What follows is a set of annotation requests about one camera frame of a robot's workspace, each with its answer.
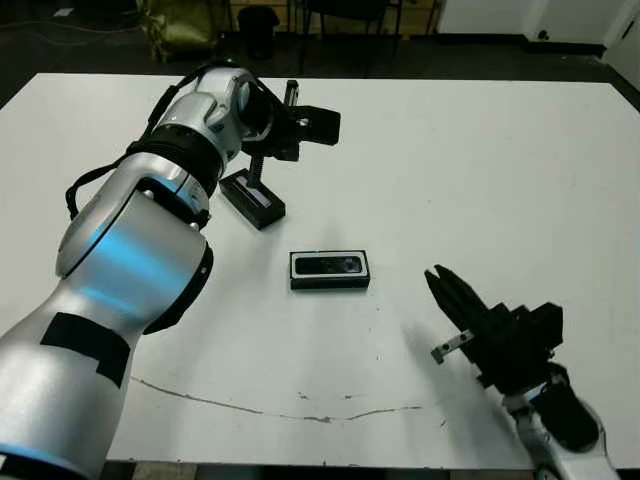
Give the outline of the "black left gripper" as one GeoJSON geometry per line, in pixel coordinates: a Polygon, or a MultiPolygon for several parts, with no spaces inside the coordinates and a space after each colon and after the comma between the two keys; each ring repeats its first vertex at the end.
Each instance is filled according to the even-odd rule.
{"type": "Polygon", "coordinates": [[[297,105],[299,84],[296,80],[287,81],[283,101],[258,80],[244,85],[242,93],[246,97],[242,121],[249,128],[249,136],[242,141],[242,152],[251,157],[248,185],[257,188],[265,158],[298,160],[293,108],[297,105]]]}

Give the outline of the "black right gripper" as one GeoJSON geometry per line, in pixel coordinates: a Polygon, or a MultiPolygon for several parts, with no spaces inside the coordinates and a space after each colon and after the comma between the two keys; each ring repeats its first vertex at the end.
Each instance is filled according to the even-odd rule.
{"type": "Polygon", "coordinates": [[[544,383],[551,373],[555,349],[555,306],[543,304],[508,309],[488,308],[476,292],[452,270],[436,265],[424,272],[439,308],[460,333],[435,347],[436,363],[460,349],[480,371],[483,387],[514,395],[544,383]]]}

